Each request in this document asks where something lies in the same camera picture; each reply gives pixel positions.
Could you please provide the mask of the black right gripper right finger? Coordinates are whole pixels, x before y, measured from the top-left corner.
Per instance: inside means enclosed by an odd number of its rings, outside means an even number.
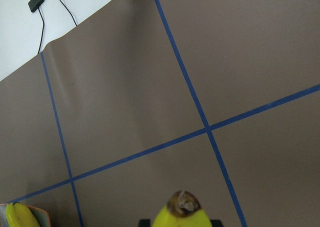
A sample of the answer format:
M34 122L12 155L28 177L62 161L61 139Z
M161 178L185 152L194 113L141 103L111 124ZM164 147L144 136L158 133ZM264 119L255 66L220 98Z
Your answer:
M212 227L223 227L223 222L219 219L210 220Z

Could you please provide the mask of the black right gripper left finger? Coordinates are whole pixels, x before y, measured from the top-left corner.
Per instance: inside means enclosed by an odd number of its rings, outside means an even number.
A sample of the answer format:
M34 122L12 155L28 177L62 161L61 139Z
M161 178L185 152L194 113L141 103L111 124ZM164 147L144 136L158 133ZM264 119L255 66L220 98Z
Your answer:
M138 227L151 227L150 219L140 219L138 221Z

